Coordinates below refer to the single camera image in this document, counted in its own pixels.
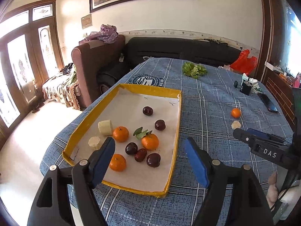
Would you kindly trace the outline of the bare right hand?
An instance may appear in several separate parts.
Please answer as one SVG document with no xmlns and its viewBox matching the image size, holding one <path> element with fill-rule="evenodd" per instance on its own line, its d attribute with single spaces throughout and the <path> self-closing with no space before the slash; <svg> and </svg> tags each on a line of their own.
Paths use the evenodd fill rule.
<svg viewBox="0 0 301 226">
<path fill-rule="evenodd" d="M 268 191 L 267 191 L 267 195 L 266 195 L 266 199 L 267 199 L 270 209 L 277 201 L 278 195 L 279 195 L 277 187 L 276 187 L 276 182 L 277 182 L 277 172 L 274 171 L 273 174 L 268 179 L 269 187 L 268 187 Z"/>
</svg>

